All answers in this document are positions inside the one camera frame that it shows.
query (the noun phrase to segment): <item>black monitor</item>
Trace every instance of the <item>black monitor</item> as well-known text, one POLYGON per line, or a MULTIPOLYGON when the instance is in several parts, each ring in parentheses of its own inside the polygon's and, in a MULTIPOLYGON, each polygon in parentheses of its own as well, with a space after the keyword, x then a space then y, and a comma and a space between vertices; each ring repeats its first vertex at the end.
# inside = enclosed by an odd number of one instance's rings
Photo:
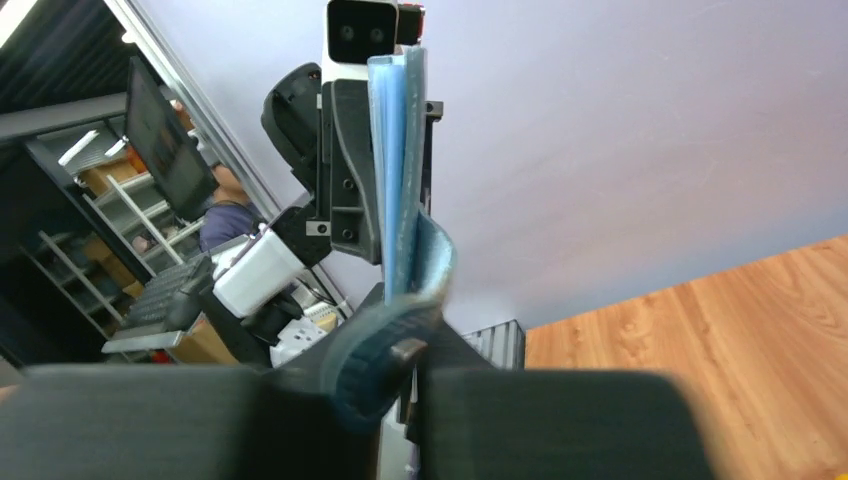
POLYGON ((174 213, 197 220, 218 186, 141 59, 130 59, 126 135, 174 213))

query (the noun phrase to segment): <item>white wall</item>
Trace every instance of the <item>white wall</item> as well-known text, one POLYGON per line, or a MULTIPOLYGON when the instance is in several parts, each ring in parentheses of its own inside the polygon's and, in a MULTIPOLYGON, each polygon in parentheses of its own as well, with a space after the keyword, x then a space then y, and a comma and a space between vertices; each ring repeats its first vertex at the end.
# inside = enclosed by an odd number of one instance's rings
MULTIPOLYGON (((294 199, 259 114, 318 60, 322 2, 131 3, 294 199)), ((848 231, 843 1, 425 6, 460 330, 547 323, 848 231)), ((327 267, 354 299, 378 277, 327 267)))

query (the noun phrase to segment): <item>person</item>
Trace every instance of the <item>person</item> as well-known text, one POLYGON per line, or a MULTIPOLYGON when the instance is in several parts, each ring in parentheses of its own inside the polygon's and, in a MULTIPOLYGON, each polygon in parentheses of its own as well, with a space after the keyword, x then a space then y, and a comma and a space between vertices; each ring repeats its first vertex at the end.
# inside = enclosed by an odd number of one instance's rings
POLYGON ((218 188, 200 227, 200 250, 204 252, 255 232, 262 218, 232 170, 217 163, 212 165, 212 175, 218 188))

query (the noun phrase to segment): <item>wood grain surface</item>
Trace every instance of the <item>wood grain surface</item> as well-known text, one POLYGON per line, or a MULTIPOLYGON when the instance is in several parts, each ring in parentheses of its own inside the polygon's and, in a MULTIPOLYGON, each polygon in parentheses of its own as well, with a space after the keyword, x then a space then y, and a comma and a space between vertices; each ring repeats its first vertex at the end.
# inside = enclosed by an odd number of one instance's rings
POLYGON ((528 368, 670 372, 731 478, 848 473, 848 236, 536 328, 528 368))

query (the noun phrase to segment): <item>blue cloth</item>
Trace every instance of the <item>blue cloth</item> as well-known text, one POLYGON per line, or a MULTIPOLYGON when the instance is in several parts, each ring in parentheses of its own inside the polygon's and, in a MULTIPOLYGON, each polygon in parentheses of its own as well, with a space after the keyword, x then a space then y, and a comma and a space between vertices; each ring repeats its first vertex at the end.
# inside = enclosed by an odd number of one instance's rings
POLYGON ((246 207, 230 203, 212 205, 206 210, 200 228, 200 250, 206 252, 236 237, 253 233, 261 218, 252 203, 246 207))

